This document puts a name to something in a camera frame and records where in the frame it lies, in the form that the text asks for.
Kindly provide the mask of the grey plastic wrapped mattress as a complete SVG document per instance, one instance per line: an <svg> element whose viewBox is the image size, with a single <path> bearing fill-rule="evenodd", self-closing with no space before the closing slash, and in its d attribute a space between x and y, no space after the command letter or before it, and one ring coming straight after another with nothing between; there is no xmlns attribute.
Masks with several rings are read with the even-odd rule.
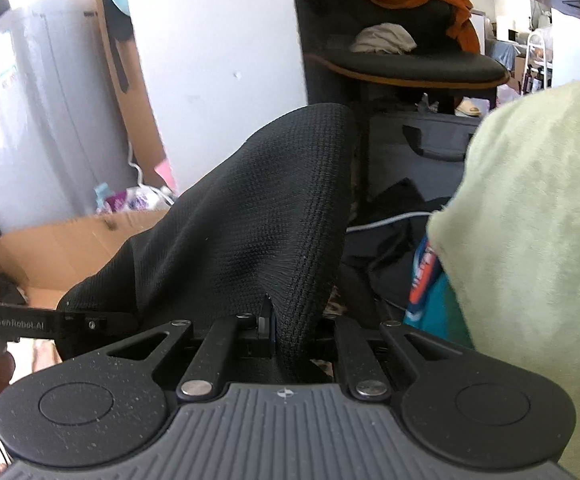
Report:
<svg viewBox="0 0 580 480"><path fill-rule="evenodd" d="M0 233L89 216L136 182L96 0L0 16Z"/></svg>

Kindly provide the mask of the black shorts with bear lining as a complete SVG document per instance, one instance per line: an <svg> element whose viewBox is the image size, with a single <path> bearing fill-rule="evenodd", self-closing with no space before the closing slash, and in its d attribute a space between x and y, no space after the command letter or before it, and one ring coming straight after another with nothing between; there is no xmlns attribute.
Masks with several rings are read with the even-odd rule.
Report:
<svg viewBox="0 0 580 480"><path fill-rule="evenodd" d="M355 134L341 104L274 120L73 286L59 309L121 312L148 330L175 318L206 328L272 307L276 363L264 375L321 382L306 345L343 252Z"/></svg>

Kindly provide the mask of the black office chair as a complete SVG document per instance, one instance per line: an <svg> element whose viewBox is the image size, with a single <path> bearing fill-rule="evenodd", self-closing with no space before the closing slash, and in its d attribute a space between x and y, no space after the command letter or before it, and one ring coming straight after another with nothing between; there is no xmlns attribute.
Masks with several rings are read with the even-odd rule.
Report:
<svg viewBox="0 0 580 480"><path fill-rule="evenodd" d="M466 96L494 101L509 70L485 55L470 0L295 0L308 101L353 102L384 87L451 113Z"/></svg>

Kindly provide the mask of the detergent bottle teal cap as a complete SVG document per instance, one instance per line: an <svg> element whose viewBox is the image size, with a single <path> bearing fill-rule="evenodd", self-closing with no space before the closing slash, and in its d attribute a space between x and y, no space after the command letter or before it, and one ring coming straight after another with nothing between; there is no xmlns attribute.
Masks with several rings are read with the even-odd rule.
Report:
<svg viewBox="0 0 580 480"><path fill-rule="evenodd" d="M112 190L107 182L102 182L94 187L96 198L96 213L101 214L107 208L106 200L112 194Z"/></svg>

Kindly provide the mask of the black suitcase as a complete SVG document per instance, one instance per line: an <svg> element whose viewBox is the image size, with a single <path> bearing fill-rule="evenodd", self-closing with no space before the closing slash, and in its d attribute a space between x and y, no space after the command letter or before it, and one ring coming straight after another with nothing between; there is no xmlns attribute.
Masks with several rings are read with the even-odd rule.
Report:
<svg viewBox="0 0 580 480"><path fill-rule="evenodd" d="M407 179L424 200L456 192L480 119L394 112L370 122L369 191L375 196Z"/></svg>

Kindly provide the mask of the brown cardboard sheet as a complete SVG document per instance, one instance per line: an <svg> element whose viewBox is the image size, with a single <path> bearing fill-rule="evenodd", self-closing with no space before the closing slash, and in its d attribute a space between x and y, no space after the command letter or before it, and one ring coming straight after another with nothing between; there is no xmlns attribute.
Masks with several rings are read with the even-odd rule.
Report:
<svg viewBox="0 0 580 480"><path fill-rule="evenodd" d="M63 294L97 273L132 236L152 228L163 210L97 214L0 236L0 273L34 308L57 307Z"/></svg>

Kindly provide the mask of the purple white refill pouch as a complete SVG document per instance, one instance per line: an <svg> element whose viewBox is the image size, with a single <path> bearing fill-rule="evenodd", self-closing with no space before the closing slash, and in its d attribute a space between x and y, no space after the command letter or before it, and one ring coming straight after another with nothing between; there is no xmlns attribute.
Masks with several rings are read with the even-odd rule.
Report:
<svg viewBox="0 0 580 480"><path fill-rule="evenodd" d="M156 188L145 184L141 168L130 159L130 168L137 172L137 184L125 191L109 194L102 200L101 214L116 214L128 211L165 210L174 205L174 195L167 186Z"/></svg>

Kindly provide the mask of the teal patterned garment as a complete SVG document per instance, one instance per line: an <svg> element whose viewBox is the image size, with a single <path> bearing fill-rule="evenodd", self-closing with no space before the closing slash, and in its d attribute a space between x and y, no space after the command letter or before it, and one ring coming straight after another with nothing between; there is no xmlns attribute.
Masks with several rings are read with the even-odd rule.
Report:
<svg viewBox="0 0 580 480"><path fill-rule="evenodd" d="M454 289L427 236L413 256L405 324L461 347L474 348Z"/></svg>

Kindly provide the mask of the beige cloth on chair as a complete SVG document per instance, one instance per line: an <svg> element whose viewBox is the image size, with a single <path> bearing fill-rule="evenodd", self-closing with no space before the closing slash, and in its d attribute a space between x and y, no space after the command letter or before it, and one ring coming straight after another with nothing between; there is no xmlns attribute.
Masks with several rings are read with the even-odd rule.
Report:
<svg viewBox="0 0 580 480"><path fill-rule="evenodd" d="M355 38L349 51L404 55L416 50L417 44L403 26L383 23L363 29Z"/></svg>

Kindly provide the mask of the pale green fleece blanket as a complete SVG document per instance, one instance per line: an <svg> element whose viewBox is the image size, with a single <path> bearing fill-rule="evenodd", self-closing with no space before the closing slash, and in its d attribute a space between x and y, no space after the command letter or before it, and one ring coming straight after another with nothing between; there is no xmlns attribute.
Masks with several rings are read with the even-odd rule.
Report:
<svg viewBox="0 0 580 480"><path fill-rule="evenodd" d="M474 347L560 385L580 478L580 82L490 113L456 194L427 222Z"/></svg>

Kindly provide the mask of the black bag pile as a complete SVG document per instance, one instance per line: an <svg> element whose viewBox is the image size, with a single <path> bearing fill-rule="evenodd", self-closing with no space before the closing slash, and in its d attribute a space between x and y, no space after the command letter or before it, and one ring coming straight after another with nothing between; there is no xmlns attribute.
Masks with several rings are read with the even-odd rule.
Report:
<svg viewBox="0 0 580 480"><path fill-rule="evenodd" d="M348 318L372 328L384 318L403 317L427 217L448 200L426 200L409 179L370 200L346 233L337 273L339 304Z"/></svg>

